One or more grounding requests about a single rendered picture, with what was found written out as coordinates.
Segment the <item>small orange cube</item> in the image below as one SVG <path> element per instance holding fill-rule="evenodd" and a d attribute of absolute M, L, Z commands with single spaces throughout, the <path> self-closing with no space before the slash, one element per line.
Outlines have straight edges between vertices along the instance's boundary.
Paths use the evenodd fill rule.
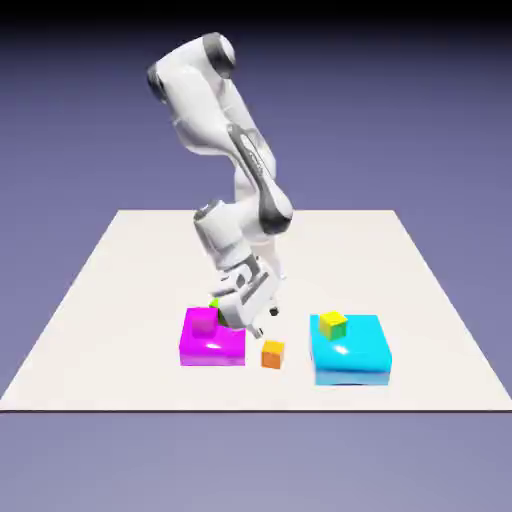
<path fill-rule="evenodd" d="M 261 365 L 265 368 L 280 369 L 283 363 L 285 344 L 279 341 L 264 342 L 261 353 Z"/>

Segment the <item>large magenta box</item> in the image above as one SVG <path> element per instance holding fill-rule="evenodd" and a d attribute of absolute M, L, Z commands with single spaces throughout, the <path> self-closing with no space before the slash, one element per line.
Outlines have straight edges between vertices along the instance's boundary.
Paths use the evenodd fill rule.
<path fill-rule="evenodd" d="M 245 331 L 218 324 L 214 337 L 194 337 L 191 331 L 190 309 L 186 311 L 179 342 L 180 364 L 182 366 L 244 366 Z"/>

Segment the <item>small green cube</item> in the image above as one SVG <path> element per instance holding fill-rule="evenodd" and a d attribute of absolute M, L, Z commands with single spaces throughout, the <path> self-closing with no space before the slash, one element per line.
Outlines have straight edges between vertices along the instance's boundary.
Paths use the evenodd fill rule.
<path fill-rule="evenodd" d="M 210 308 L 214 308 L 217 311 L 217 317 L 218 317 L 218 324 L 224 327 L 228 327 L 228 323 L 222 313 L 222 311 L 219 308 L 219 301 L 217 298 L 213 298 L 209 303 Z"/>

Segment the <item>small yellow cube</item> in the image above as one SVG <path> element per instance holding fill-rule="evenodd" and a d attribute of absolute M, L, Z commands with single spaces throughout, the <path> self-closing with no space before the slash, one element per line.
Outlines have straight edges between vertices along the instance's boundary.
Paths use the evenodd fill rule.
<path fill-rule="evenodd" d="M 347 318 L 338 311 L 322 313 L 319 316 L 318 329 L 328 341 L 336 341 L 346 336 Z"/>

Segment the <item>small magenta cube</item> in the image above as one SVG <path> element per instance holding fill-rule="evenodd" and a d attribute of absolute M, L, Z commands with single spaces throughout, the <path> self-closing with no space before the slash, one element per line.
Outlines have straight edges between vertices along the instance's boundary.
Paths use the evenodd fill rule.
<path fill-rule="evenodd" d="M 218 328 L 218 310 L 216 308 L 191 308 L 191 331 L 197 338 L 212 338 Z"/>

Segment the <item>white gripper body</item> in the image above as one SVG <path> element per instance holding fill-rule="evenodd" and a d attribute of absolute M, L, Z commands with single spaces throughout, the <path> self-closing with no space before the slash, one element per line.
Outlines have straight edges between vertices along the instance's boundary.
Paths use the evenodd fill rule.
<path fill-rule="evenodd" d="M 269 302 L 276 298 L 278 287 L 279 278 L 271 271 L 263 271 L 251 283 L 219 297 L 219 308 L 228 327 L 239 330 L 255 325 L 262 312 L 269 312 Z"/>

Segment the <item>large cyan box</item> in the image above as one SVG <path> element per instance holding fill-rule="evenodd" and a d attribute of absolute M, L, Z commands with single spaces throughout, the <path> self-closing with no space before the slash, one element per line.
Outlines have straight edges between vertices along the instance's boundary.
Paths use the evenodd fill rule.
<path fill-rule="evenodd" d="M 310 316 L 310 355 L 317 386 L 386 386 L 392 353 L 377 315 L 348 315 L 347 333 L 329 341 Z"/>

